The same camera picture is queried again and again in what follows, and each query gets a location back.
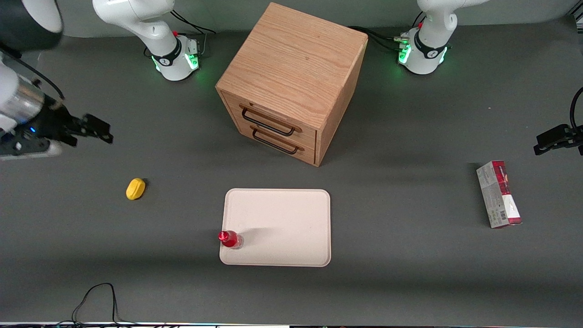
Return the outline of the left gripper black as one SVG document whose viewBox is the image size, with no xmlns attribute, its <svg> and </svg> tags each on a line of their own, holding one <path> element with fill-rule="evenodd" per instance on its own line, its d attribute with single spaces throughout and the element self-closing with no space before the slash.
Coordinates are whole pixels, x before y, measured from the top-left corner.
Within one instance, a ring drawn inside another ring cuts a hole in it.
<svg viewBox="0 0 583 328">
<path fill-rule="evenodd" d="M 566 141 L 565 148 L 576 147 L 583 156 L 583 131 L 582 128 L 571 128 L 568 124 L 560 124 L 557 129 L 550 129 L 537 136 L 537 144 L 534 146 L 536 156 L 552 150 L 560 141 Z"/>
</svg>

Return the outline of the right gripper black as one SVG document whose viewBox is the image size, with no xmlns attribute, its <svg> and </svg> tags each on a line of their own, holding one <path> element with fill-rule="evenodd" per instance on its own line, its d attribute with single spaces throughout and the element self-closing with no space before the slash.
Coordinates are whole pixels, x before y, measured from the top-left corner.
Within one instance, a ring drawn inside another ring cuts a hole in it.
<svg viewBox="0 0 583 328">
<path fill-rule="evenodd" d="M 113 143 L 114 137 L 110 134 L 111 125 L 91 114 L 81 119 L 74 117 L 64 107 L 52 109 L 43 107 L 39 114 L 23 125 L 23 132 L 35 138 L 45 138 L 77 146 L 77 136 L 97 138 L 105 143 Z"/>
</svg>

